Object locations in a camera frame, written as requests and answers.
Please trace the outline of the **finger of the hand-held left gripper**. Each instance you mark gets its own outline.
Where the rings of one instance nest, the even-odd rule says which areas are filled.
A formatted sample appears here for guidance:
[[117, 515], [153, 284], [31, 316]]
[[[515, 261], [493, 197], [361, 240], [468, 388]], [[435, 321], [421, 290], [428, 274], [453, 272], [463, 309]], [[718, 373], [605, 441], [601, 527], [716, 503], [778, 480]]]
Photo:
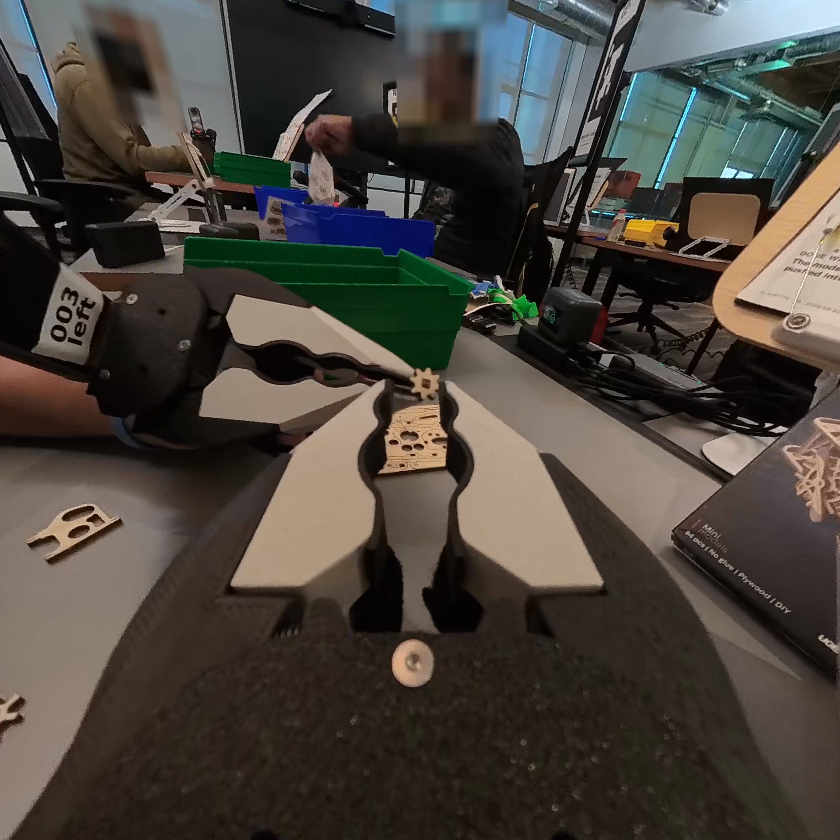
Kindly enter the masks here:
[[255, 272], [211, 270], [210, 308], [229, 332], [212, 387], [235, 377], [269, 386], [415, 385], [414, 368], [393, 352]]
[[226, 356], [203, 389], [197, 415], [307, 432], [323, 425], [370, 387], [360, 381], [329, 385], [315, 371], [351, 371], [373, 382], [396, 378], [394, 356], [270, 356], [269, 372], [254, 356]]

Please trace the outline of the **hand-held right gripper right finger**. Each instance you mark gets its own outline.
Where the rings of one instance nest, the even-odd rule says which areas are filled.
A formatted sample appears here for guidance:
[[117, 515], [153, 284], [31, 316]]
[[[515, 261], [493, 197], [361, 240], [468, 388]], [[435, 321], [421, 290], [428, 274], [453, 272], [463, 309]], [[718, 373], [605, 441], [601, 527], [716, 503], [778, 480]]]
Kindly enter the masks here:
[[477, 630], [491, 606], [595, 595], [604, 580], [552, 477], [525, 437], [456, 384], [441, 386], [446, 466], [456, 487], [423, 602], [442, 634]]

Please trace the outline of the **person's left forearm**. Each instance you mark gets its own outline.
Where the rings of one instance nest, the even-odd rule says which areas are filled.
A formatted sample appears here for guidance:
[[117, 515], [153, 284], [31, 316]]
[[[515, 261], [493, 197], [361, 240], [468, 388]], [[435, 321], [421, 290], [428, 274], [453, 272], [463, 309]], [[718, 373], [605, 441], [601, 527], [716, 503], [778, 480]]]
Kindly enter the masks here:
[[3, 437], [114, 437], [108, 417], [83, 383], [1, 358]]

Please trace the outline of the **grey desk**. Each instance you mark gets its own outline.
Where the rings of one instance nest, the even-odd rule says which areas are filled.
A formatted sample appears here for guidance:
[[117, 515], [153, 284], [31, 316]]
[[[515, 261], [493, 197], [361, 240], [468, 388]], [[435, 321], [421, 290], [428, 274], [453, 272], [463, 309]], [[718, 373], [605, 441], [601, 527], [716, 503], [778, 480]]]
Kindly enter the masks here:
[[[703, 622], [752, 735], [813, 838], [838, 838], [838, 691], [740, 600], [673, 547], [671, 531], [720, 486], [688, 453], [684, 421], [624, 425], [518, 356], [462, 331], [445, 379], [554, 455], [659, 557]], [[144, 452], [109, 439], [2, 442], [2, 697], [26, 699], [2, 739], [2, 838], [75, 735], [128, 622], [182, 546], [270, 458], [248, 447]], [[54, 562], [25, 541], [93, 502], [122, 524]]]

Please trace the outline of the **large green plastic bin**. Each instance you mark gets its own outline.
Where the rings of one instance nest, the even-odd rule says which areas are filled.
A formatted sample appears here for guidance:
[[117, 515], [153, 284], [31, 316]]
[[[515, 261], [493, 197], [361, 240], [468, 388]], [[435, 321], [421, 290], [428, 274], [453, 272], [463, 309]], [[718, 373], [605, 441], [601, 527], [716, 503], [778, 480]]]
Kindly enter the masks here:
[[188, 237], [184, 263], [272, 280], [413, 368], [448, 367], [473, 285], [407, 250]]

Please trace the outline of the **plywood parts sheet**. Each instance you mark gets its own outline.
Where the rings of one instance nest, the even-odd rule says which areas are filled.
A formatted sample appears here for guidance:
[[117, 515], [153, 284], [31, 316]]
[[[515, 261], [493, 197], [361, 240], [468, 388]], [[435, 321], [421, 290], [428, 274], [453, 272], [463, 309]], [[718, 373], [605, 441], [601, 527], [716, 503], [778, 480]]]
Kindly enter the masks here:
[[380, 476], [446, 469], [448, 440], [436, 403], [394, 412], [385, 432], [386, 460]]

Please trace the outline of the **black office chair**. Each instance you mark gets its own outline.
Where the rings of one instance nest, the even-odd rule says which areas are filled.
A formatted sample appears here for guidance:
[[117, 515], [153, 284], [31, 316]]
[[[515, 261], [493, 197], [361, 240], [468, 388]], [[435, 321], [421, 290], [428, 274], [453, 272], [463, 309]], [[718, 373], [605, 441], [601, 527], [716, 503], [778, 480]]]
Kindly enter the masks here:
[[50, 252], [61, 257], [56, 226], [64, 222], [76, 255], [89, 247], [87, 227], [122, 222], [129, 213], [123, 200], [129, 191], [90, 181], [70, 182], [63, 161], [56, 121], [49, 115], [32, 82], [2, 53], [2, 129], [27, 192], [2, 192], [3, 213], [32, 216]]

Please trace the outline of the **small green plastic bin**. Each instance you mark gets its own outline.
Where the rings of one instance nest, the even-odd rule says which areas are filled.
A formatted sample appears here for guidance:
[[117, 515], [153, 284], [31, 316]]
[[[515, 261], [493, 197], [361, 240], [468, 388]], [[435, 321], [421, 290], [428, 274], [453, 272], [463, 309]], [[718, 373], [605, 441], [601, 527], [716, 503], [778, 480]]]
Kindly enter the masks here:
[[264, 156], [216, 151], [213, 173], [222, 181], [250, 186], [288, 188], [291, 185], [291, 165]]

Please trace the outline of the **flat wooden cutout piece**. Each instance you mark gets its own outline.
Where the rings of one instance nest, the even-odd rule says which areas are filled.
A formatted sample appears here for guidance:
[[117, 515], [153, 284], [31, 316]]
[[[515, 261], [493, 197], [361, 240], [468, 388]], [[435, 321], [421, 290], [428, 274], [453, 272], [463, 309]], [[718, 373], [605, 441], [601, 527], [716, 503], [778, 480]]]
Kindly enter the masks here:
[[54, 563], [121, 524], [120, 516], [111, 516], [98, 504], [86, 502], [58, 513], [46, 528], [28, 538], [25, 544], [34, 549], [50, 543], [52, 548], [44, 560]]

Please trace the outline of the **black charger with green display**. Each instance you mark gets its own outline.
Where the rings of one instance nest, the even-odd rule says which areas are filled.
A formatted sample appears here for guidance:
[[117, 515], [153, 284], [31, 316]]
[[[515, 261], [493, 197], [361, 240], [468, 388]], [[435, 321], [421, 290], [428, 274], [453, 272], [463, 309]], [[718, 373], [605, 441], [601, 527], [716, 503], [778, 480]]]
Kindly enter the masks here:
[[597, 365], [607, 324], [603, 305], [581, 291], [552, 287], [537, 325], [523, 323], [516, 346], [523, 354], [568, 377], [581, 378]]

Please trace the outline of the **black model kit box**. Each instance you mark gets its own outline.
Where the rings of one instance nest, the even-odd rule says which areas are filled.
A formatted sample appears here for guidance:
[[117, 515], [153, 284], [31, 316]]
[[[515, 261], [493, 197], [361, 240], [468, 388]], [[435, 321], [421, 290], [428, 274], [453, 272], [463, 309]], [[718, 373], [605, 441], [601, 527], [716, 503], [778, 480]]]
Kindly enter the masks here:
[[678, 551], [838, 677], [839, 395], [678, 525]]

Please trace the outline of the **yellow box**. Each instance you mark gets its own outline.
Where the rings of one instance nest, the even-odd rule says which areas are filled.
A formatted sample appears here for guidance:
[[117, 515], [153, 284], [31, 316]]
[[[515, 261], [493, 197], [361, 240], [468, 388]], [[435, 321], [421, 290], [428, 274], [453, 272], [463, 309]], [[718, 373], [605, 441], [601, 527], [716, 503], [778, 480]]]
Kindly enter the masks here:
[[634, 247], [664, 249], [678, 231], [679, 224], [672, 220], [633, 218], [625, 224], [622, 241]]

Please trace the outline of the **black panel with tan insert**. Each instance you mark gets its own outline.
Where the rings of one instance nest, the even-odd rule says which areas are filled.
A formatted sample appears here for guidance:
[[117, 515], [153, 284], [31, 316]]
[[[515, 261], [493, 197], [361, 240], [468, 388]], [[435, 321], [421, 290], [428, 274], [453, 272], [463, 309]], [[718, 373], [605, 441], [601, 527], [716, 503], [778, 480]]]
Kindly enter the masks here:
[[774, 188], [771, 178], [688, 176], [682, 182], [676, 230], [667, 248], [698, 254], [702, 238], [726, 240], [719, 259], [734, 259], [766, 224]]

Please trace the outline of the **printed instruction sheet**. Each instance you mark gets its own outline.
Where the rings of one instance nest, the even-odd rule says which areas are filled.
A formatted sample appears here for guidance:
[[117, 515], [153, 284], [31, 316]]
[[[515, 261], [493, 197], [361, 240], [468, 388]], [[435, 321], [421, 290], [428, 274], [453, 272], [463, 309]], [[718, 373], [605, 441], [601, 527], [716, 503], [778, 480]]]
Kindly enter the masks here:
[[838, 194], [736, 296], [736, 302], [781, 316], [838, 316]]

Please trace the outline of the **white folding bracket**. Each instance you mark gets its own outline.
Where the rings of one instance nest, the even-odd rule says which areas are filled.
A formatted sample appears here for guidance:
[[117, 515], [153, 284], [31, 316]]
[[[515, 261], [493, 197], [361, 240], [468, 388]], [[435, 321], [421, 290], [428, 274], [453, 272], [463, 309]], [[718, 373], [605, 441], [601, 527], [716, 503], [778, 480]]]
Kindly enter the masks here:
[[[187, 201], [198, 197], [203, 200], [205, 221], [175, 218], [177, 210], [186, 205]], [[154, 223], [164, 234], [183, 237], [200, 236], [203, 228], [209, 228], [210, 233], [215, 234], [226, 224], [224, 205], [219, 204], [215, 180], [211, 175], [199, 179], [193, 178], [162, 205], [138, 216], [136, 220]]]

